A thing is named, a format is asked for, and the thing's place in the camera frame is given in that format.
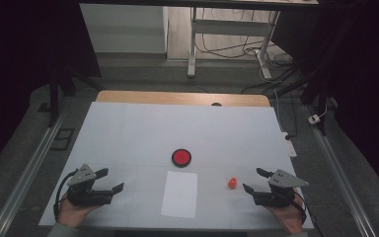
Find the white power strip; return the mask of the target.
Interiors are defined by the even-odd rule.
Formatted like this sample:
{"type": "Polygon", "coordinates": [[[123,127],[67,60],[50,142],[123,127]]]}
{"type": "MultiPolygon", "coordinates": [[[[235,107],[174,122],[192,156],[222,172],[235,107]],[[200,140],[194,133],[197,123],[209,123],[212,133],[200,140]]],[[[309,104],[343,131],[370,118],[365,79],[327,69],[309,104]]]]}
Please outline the white power strip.
{"type": "Polygon", "coordinates": [[[291,136],[287,132],[283,132],[282,136],[283,136],[283,139],[286,142],[288,156],[291,157],[291,158],[295,158],[297,156],[297,153],[295,151],[293,143],[291,142],[291,136]]]}

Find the white metal desk frame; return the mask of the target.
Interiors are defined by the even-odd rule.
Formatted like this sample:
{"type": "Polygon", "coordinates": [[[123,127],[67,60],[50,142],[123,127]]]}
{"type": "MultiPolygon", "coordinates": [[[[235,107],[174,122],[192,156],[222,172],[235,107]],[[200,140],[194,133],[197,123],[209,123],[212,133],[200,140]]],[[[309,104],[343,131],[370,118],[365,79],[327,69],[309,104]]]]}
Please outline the white metal desk frame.
{"type": "Polygon", "coordinates": [[[260,66],[260,72],[264,79],[270,79],[271,74],[265,61],[266,50],[276,25],[278,11],[269,11],[266,22],[244,22],[230,20],[212,20],[199,19],[197,17],[197,8],[191,8],[190,14],[190,47],[189,47],[189,64],[188,77],[193,78],[195,75],[195,40],[197,35],[221,35],[221,36],[244,36],[260,37],[263,39],[261,47],[255,49],[255,57],[260,66]]]}

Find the dark curtain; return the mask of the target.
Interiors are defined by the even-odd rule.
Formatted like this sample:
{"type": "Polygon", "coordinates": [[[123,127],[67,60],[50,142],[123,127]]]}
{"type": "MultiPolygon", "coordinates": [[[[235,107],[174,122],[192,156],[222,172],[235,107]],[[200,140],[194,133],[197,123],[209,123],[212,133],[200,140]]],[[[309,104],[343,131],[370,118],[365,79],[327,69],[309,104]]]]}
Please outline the dark curtain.
{"type": "Polygon", "coordinates": [[[70,75],[99,77],[81,0],[0,0],[0,153],[30,106],[31,93],[70,75]]]}
{"type": "Polygon", "coordinates": [[[328,92],[338,103],[339,126],[379,177],[379,0],[318,1],[327,7],[280,13],[272,40],[308,74],[343,20],[355,19],[331,62],[328,92]]]}

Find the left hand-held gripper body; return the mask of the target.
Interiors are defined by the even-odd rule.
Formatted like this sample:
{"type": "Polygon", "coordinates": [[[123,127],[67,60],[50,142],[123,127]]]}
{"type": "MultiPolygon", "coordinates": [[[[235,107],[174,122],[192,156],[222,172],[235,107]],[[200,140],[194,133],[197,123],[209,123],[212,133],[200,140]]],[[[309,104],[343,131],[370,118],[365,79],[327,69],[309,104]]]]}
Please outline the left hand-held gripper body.
{"type": "Polygon", "coordinates": [[[67,198],[75,206],[101,206],[110,204],[113,199],[111,191],[95,191],[93,185],[95,172],[88,164],[82,165],[67,183],[67,198]]]}

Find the person's right hand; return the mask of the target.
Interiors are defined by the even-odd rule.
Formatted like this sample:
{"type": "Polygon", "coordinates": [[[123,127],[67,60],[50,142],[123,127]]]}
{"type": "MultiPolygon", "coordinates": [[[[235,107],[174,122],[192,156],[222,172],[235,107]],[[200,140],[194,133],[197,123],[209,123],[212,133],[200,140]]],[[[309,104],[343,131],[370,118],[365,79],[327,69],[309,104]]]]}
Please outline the person's right hand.
{"type": "Polygon", "coordinates": [[[305,232],[303,229],[302,214],[293,205],[284,208],[266,207],[273,215],[287,235],[305,232]]]}

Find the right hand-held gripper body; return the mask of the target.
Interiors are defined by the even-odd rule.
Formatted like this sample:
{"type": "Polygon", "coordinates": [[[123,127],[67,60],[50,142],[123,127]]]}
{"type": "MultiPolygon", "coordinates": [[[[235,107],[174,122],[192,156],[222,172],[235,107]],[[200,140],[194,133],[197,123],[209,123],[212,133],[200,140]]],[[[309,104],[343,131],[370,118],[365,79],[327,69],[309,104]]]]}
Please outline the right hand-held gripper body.
{"type": "Polygon", "coordinates": [[[276,170],[272,177],[267,179],[270,187],[269,193],[257,192],[253,197],[256,205],[284,208],[290,206],[295,200],[294,189],[309,185],[294,175],[283,170],[276,170]]]}

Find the white cabinet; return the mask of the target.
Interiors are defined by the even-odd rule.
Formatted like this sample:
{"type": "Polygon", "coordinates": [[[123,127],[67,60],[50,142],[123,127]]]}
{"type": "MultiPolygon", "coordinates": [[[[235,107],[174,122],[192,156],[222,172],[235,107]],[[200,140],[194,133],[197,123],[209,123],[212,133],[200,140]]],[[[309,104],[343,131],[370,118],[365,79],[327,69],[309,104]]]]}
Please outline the white cabinet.
{"type": "Polygon", "coordinates": [[[95,52],[167,52],[167,7],[81,3],[80,8],[95,52]]]}

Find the aluminium rail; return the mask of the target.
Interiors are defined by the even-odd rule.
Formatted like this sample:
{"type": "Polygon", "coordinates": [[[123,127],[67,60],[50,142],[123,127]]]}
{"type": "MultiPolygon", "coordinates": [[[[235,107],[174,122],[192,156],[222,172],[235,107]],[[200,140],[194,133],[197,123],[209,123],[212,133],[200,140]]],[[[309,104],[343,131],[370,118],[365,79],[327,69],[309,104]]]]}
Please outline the aluminium rail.
{"type": "Polygon", "coordinates": [[[72,98],[65,98],[61,101],[59,117],[54,121],[51,127],[48,127],[45,130],[42,139],[39,141],[39,144],[27,163],[22,175],[3,205],[0,211],[0,237],[5,237],[11,227],[42,162],[44,161],[50,145],[67,115],[67,110],[70,108],[71,103],[72,98]]]}
{"type": "Polygon", "coordinates": [[[352,185],[347,178],[338,157],[328,140],[315,124],[309,123],[316,140],[321,147],[321,150],[327,160],[328,166],[331,169],[334,178],[340,188],[341,194],[345,203],[349,208],[355,224],[362,237],[377,237],[375,229],[357,195],[355,194],[352,185]]]}

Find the white paper sheet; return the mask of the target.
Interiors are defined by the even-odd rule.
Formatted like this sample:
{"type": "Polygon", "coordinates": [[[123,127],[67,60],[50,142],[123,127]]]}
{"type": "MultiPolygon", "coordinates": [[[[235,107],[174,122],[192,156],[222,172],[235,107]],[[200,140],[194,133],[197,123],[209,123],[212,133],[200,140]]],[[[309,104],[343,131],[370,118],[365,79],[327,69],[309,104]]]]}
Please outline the white paper sheet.
{"type": "Polygon", "coordinates": [[[164,216],[195,218],[197,174],[169,171],[161,208],[164,216]]]}

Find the black floor socket plate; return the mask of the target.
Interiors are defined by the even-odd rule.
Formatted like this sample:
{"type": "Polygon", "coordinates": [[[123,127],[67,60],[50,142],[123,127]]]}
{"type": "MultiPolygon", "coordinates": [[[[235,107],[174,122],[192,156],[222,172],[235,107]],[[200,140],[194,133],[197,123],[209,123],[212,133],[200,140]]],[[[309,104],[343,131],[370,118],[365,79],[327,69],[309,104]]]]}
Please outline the black floor socket plate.
{"type": "Polygon", "coordinates": [[[74,128],[60,128],[52,141],[50,149],[54,151],[66,151],[72,141],[74,131],[74,128]]]}

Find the black metal stand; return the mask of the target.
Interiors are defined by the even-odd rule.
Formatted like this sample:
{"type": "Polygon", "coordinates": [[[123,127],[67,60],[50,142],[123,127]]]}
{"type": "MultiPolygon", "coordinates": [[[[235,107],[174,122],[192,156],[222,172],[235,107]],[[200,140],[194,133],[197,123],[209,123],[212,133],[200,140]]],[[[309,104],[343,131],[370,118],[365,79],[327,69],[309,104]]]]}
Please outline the black metal stand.
{"type": "Polygon", "coordinates": [[[329,74],[331,72],[331,66],[322,63],[313,72],[303,76],[297,82],[279,90],[274,95],[275,98],[287,94],[288,92],[297,89],[300,86],[305,85],[306,89],[300,97],[302,105],[311,105],[312,102],[317,99],[318,107],[317,113],[320,121],[316,123],[316,127],[322,135],[326,136],[325,129],[325,115],[327,112],[327,99],[329,88],[329,74]]]}
{"type": "Polygon", "coordinates": [[[56,70],[52,73],[49,80],[49,89],[50,89],[50,120],[49,127],[53,127],[56,121],[59,118],[59,93],[61,90],[66,97],[73,97],[77,88],[73,82],[73,79],[79,79],[84,82],[91,88],[95,89],[98,92],[104,90],[104,87],[94,81],[92,78],[85,76],[84,74],[79,73],[77,70],[74,70],[72,67],[66,67],[64,69],[56,70]]]}

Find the person's left hand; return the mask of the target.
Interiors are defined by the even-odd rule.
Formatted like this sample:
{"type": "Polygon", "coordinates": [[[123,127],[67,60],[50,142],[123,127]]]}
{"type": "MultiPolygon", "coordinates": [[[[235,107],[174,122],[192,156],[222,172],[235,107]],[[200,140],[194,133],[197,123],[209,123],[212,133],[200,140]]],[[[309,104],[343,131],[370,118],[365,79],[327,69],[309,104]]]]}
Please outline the person's left hand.
{"type": "Polygon", "coordinates": [[[64,195],[59,202],[56,222],[70,228],[78,228],[86,217],[96,209],[98,209],[97,206],[75,206],[67,198],[67,195],[64,195]]]}

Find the round black red ink pad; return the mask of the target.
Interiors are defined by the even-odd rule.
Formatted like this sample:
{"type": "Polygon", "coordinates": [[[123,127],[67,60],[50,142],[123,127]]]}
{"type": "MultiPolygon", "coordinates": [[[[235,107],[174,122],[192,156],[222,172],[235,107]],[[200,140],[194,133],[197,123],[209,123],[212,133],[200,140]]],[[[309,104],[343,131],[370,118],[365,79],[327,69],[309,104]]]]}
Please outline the round black red ink pad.
{"type": "Polygon", "coordinates": [[[172,162],[176,167],[184,168],[191,162],[191,154],[186,149],[177,149],[172,154],[172,162]]]}

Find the large white table mat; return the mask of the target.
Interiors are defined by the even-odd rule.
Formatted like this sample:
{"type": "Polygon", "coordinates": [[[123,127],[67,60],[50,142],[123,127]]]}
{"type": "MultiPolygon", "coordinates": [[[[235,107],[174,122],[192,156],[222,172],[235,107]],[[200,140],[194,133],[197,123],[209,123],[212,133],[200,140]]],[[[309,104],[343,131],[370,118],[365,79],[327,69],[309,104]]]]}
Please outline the large white table mat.
{"type": "Polygon", "coordinates": [[[91,105],[67,163],[108,168],[95,183],[109,190],[124,183],[109,205],[93,211],[87,226],[104,229],[276,230],[279,225],[247,194],[269,189],[256,169],[294,171],[274,110],[98,103],[91,105]],[[172,154],[186,149],[191,162],[176,167],[172,154]],[[195,218],[161,214],[169,171],[197,174],[195,218]],[[231,178],[238,181],[228,188],[231,178]]]}

